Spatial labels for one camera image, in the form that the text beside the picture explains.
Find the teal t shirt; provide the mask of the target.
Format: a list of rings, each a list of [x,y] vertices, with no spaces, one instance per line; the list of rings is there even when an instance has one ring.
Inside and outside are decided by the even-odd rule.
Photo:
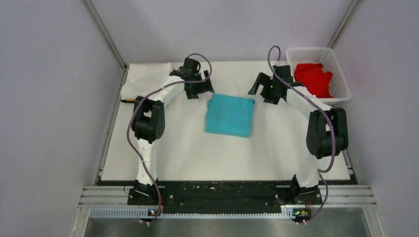
[[[205,132],[249,138],[255,100],[214,94],[207,101]]]

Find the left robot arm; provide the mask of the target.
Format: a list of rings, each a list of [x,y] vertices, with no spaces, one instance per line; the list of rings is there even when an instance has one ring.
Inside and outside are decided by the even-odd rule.
[[[157,175],[152,163],[152,148],[165,131],[165,108],[179,93],[184,92],[187,99],[198,99],[199,94],[214,92],[210,76],[212,70],[201,70],[201,63],[190,56],[183,65],[172,70],[160,88],[145,96],[137,96],[129,122],[130,129],[137,139],[134,151],[139,156],[139,171],[134,189],[146,204],[158,199]]]

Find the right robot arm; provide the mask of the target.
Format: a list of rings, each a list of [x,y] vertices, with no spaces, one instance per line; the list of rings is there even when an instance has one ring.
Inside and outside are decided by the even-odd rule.
[[[273,66],[272,76],[259,73],[249,90],[256,95],[260,86],[265,103],[277,105],[281,99],[293,105],[308,120],[306,146],[309,151],[301,169],[293,176],[290,198],[304,203],[317,189],[321,174],[329,172],[338,156],[348,147],[347,116],[343,108],[333,108],[291,77],[291,68]]]

